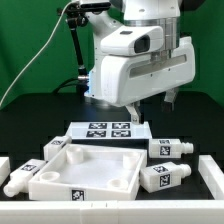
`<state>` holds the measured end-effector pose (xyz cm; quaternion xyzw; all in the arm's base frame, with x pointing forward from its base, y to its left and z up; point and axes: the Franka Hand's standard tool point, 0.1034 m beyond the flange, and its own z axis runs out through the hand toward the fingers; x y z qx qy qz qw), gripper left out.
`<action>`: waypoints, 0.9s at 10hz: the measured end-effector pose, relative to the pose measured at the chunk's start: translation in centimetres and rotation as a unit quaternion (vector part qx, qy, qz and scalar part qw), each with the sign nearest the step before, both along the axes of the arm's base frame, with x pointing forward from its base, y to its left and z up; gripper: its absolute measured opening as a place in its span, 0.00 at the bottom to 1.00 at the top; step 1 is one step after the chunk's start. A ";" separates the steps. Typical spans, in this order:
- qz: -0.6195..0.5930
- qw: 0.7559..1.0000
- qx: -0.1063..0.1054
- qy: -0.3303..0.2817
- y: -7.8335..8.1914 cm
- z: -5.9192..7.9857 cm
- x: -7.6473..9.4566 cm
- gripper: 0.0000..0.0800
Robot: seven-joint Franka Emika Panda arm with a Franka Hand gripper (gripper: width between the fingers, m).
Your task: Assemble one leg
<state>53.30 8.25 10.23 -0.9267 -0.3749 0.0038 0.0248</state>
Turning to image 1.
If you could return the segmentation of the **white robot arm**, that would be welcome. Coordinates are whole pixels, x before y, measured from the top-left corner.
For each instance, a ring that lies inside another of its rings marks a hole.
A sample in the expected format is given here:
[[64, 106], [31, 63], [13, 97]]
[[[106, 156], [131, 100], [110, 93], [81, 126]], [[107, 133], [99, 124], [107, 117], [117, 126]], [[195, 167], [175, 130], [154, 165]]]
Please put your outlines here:
[[88, 98], [126, 107], [143, 122], [140, 101], [163, 92], [173, 103], [178, 87], [195, 76], [192, 39], [179, 31], [182, 0], [79, 0], [93, 28], [94, 66]]

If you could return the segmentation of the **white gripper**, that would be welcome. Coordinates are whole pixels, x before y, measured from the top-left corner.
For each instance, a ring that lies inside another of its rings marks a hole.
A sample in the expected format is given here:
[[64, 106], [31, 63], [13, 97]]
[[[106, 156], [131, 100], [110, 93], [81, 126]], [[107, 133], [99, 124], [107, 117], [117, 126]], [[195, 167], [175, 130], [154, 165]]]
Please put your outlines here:
[[105, 56], [100, 67], [97, 98], [117, 107], [127, 105], [131, 122], [139, 125], [139, 100], [168, 90], [162, 102], [162, 110], [171, 112], [178, 95], [175, 87], [191, 82], [194, 76], [192, 39], [183, 37], [169, 59], [157, 62], [151, 61], [151, 54], [134, 57]]

